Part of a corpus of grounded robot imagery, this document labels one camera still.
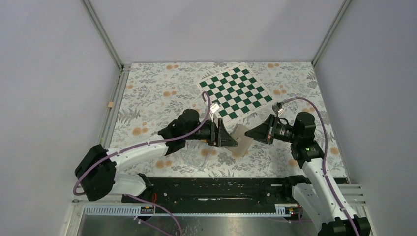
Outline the grey leather card holder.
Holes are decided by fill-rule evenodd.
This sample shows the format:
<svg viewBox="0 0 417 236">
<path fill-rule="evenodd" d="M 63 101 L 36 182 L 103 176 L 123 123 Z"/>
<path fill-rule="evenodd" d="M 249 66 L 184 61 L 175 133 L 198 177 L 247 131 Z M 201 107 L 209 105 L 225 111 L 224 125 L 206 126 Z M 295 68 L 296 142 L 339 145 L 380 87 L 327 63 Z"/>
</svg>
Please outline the grey leather card holder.
<svg viewBox="0 0 417 236">
<path fill-rule="evenodd" d="M 247 131 L 249 131 L 249 129 L 242 124 L 236 124 L 233 128 L 230 135 L 237 141 L 238 145 L 235 147 L 227 147 L 227 149 L 232 152 L 233 158 L 242 158 L 246 155 L 253 141 L 253 138 L 245 136 L 245 132 Z"/>
</svg>

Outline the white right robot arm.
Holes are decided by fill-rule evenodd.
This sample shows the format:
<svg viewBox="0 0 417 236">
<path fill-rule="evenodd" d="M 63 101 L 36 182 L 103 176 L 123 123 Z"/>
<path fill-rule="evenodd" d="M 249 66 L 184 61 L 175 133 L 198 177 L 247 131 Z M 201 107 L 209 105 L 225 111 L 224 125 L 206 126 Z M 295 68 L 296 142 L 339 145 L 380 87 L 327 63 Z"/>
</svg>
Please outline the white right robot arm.
<svg viewBox="0 0 417 236">
<path fill-rule="evenodd" d="M 307 212 L 319 236 L 368 236 L 371 226 L 349 205 L 324 161 L 324 152 L 315 140 L 315 118 L 300 112 L 293 125 L 281 123 L 275 115 L 246 131 L 255 141 L 271 144 L 274 140 L 290 143 L 291 154 L 304 175 L 285 178 L 282 196 L 297 201 Z"/>
</svg>

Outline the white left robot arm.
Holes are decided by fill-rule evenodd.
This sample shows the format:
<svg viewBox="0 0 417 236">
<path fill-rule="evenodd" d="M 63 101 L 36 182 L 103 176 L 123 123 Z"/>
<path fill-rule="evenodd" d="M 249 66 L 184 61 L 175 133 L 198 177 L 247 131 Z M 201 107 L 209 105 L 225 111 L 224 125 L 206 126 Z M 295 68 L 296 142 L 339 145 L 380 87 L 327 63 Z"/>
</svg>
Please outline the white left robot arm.
<svg viewBox="0 0 417 236">
<path fill-rule="evenodd" d="M 75 186 L 83 190 L 77 192 L 74 188 L 74 195 L 85 195 L 93 202 L 108 194 L 129 194 L 147 202 L 152 197 L 151 183 L 144 174 L 124 173 L 127 168 L 175 153 L 185 147 L 187 140 L 204 140 L 214 147 L 238 145 L 226 131 L 222 119 L 214 122 L 206 115 L 200 121 L 199 117 L 196 110 L 186 109 L 157 134 L 130 147 L 105 149 L 101 144 L 94 145 L 74 171 Z"/>
</svg>

